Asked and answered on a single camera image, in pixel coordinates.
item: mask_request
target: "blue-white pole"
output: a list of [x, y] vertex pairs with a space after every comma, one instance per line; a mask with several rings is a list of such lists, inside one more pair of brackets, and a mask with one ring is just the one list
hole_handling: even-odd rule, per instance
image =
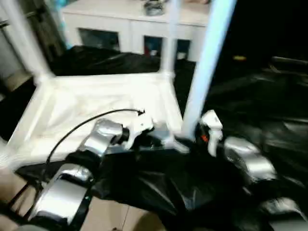
[[193, 75], [184, 113], [182, 135], [186, 138], [194, 139], [194, 130], [204, 107], [235, 4], [236, 0], [213, 0], [203, 50]]

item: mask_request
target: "black plastic sheet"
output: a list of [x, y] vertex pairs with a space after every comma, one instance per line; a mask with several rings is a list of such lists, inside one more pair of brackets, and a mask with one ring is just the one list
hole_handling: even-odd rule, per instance
[[[156, 57], [74, 47], [51, 67], [58, 76], [125, 74], [157, 71], [159, 62]], [[193, 151], [187, 155], [157, 150], [107, 156], [93, 194], [153, 211], [169, 230], [186, 231], [202, 226], [224, 231], [270, 230], [257, 206], [261, 200], [288, 196], [295, 189], [298, 193], [292, 196], [301, 201], [308, 184], [306, 79], [229, 65], [217, 67], [204, 112], [215, 109], [225, 137], [251, 141], [283, 179], [295, 179], [303, 187], [290, 181], [279, 181], [279, 187], [260, 185], [253, 189], [258, 199], [252, 198], [243, 192], [241, 177], [232, 165], [190, 144]], [[182, 114], [193, 70], [192, 62], [177, 61], [175, 66], [174, 85]], [[30, 80], [0, 102], [3, 138], [11, 136], [34, 89]], [[52, 164], [49, 177], [60, 165]], [[37, 179], [43, 167], [27, 166], [17, 172], [25, 179]], [[263, 193], [263, 187], [269, 194]]]

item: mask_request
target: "object on cabinet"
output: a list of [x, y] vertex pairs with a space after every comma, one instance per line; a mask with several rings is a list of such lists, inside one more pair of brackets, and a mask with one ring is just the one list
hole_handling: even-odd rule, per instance
[[186, 0], [186, 2], [197, 2], [201, 4], [209, 4], [211, 0]]
[[161, 0], [148, 0], [144, 5], [144, 13], [147, 16], [157, 16], [164, 14], [163, 1]]

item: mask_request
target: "black cable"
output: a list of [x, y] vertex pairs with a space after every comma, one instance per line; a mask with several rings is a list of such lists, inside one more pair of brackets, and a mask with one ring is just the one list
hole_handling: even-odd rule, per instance
[[8, 207], [11, 208], [16, 201], [19, 199], [19, 197], [27, 190], [27, 188], [29, 187], [29, 183], [25, 184], [22, 189], [16, 194], [16, 196], [8, 203]]
[[72, 134], [75, 130], [77, 130], [79, 127], [81, 127], [82, 125], [86, 124], [86, 123], [89, 123], [90, 121], [92, 120], [95, 120], [101, 116], [105, 116], [107, 114], [111, 114], [111, 113], [115, 113], [115, 112], [123, 112], [123, 111], [131, 111], [131, 112], [138, 112], [138, 115], [141, 115], [143, 112], [142, 111], [139, 111], [137, 109], [117, 109], [117, 110], [113, 110], [113, 111], [109, 111], [109, 112], [105, 112], [105, 113], [101, 113], [101, 114], [98, 114], [96, 116], [93, 116], [85, 121], [83, 121], [82, 123], [78, 124], [76, 127], [74, 127], [72, 130], [70, 130], [68, 133], [66, 133], [58, 142], [57, 144], [54, 146], [54, 148], [52, 149], [52, 151], [50, 152], [49, 156], [47, 157], [47, 160], [46, 160], [46, 163], [45, 163], [45, 168], [43, 169], [42, 171], [42, 174], [39, 178], [39, 181], [38, 181], [38, 185], [42, 188], [42, 182], [45, 180], [45, 177], [46, 177], [46, 172], [47, 172], [47, 169], [49, 167], [49, 164], [50, 164], [50, 161], [51, 161], [51, 157], [52, 155], [54, 154], [55, 150], [57, 149], [57, 147], [70, 135]]

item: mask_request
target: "white frame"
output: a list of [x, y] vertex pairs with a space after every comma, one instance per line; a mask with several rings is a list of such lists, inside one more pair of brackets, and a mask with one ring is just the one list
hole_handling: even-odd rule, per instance
[[[207, 30], [207, 36], [204, 38], [205, 43], [202, 49], [201, 59], [193, 76], [183, 124], [172, 85], [172, 79], [174, 77], [173, 66], [175, 62], [175, 56], [173, 54], [176, 50], [177, 22], [179, 19], [180, 11], [179, 0], [171, 1], [168, 37], [164, 38], [163, 42], [163, 54], [160, 70], [157, 73], [104, 75], [104, 78], [100, 78], [100, 76], [87, 76], [83, 78], [53, 78], [53, 74], [49, 70], [43, 55], [38, 48], [36, 40], [29, 28], [29, 25], [27, 24], [20, 7], [16, 3], [16, 0], [2, 0], [1, 3], [8, 15], [10, 23], [18, 31], [22, 41], [24, 42], [27, 55], [31, 58], [33, 64], [31, 66], [31, 71], [33, 71], [35, 81], [38, 84], [38, 87], [28, 107], [26, 108], [21, 120], [19, 121], [11, 139], [6, 146], [6, 150], [4, 151], [6, 154], [4, 157], [5, 161], [1, 162], [1, 164], [6, 164], [7, 166], [5, 167], [17, 168], [25, 164], [33, 164], [45, 161], [48, 152], [45, 154], [40, 154], [40, 152], [46, 151], [46, 145], [43, 145], [42, 149], [40, 149], [41, 143], [38, 143], [36, 140], [31, 140], [34, 142], [34, 146], [27, 146], [27, 142], [33, 135], [40, 135], [38, 134], [39, 130], [46, 127], [47, 122], [45, 121], [45, 117], [50, 116], [49, 111], [51, 110], [51, 107], [53, 107], [56, 103], [56, 100], [52, 96], [57, 93], [61, 93], [62, 90], [64, 90], [64, 92], [71, 90], [76, 91], [75, 88], [79, 88], [81, 91], [89, 92], [92, 94], [93, 89], [96, 87], [96, 92], [100, 92], [101, 89], [97, 87], [99, 83], [99, 86], [117, 83], [121, 86], [123, 85], [124, 88], [122, 90], [127, 91], [128, 89], [128, 93], [132, 94], [135, 91], [139, 91], [141, 89], [141, 91], [145, 93], [144, 96], [146, 97], [148, 97], [148, 95], [151, 97], [151, 94], [147, 92], [147, 89], [143, 89], [142, 87], [151, 85], [152, 90], [157, 89], [157, 91], [159, 91], [159, 93], [153, 93], [160, 94], [160, 97], [163, 99], [163, 103], [158, 102], [157, 100], [155, 102], [155, 96], [152, 97], [151, 102], [156, 104], [158, 107], [162, 106], [164, 113], [157, 111], [158, 107], [153, 107], [151, 103], [148, 103], [149, 101], [147, 99], [142, 99], [142, 97], [140, 98], [140, 95], [137, 101], [141, 100], [144, 106], [147, 104], [147, 106], [150, 107], [150, 111], [152, 111], [152, 113], [165, 115], [164, 119], [166, 120], [170, 130], [173, 132], [180, 132], [180, 127], [182, 125], [182, 136], [193, 139], [195, 125], [200, 117], [204, 105], [207, 90], [210, 85], [212, 75], [215, 71], [218, 56], [229, 26], [229, 22], [231, 20], [236, 0], [214, 1], [210, 15], [210, 23]], [[38, 155], [30, 155], [27, 152], [30, 152], [32, 147], [39, 149]], [[69, 152], [71, 149], [71, 144], [68, 144], [67, 146], [64, 145], [62, 147], [62, 152], [63, 150]], [[64, 157], [65, 154], [61, 152], [56, 153], [54, 160], [63, 159]]]

